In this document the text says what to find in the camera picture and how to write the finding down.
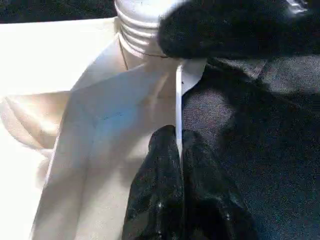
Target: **black gloved finger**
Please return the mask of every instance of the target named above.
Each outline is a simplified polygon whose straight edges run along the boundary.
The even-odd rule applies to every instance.
[[[122,240],[177,240],[184,234],[184,186],[175,127],[157,130],[134,177]]]
[[[256,240],[250,213],[200,135],[183,133],[186,235],[191,239]]]
[[[158,44],[172,58],[320,54],[317,0],[191,0],[165,17]]]

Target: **black glove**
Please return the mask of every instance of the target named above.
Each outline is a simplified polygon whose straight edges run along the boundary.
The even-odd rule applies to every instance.
[[[149,152],[130,189],[122,240],[183,240],[184,185],[175,128],[164,126],[149,142]]]
[[[257,239],[236,186],[209,147],[190,131],[183,142],[182,177],[175,128],[152,135],[131,185],[122,240]]]
[[[191,0],[160,23],[173,58],[270,58],[320,54],[318,0]]]

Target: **dark gray cloth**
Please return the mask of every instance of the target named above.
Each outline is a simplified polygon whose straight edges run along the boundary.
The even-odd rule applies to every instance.
[[[0,0],[0,24],[111,18],[114,0]]]
[[[182,99],[183,125],[219,156],[259,239],[319,239],[320,60],[266,62],[213,61]]]

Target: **black surface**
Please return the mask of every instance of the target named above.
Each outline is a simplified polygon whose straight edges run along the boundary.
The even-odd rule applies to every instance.
[[[183,97],[184,128],[219,157],[260,240],[319,239],[320,95],[282,94],[290,104],[247,78],[207,67]]]
[[[0,23],[99,19],[116,15],[114,0],[12,0],[0,8]]]

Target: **white plastic strip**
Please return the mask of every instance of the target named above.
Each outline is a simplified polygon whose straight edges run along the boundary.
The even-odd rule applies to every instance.
[[[182,96],[193,88],[201,79],[205,70],[207,59],[185,60],[176,70],[175,77],[175,137],[182,164]]]
[[[182,161],[182,71],[185,62],[182,62],[175,77],[175,138],[180,160]]]

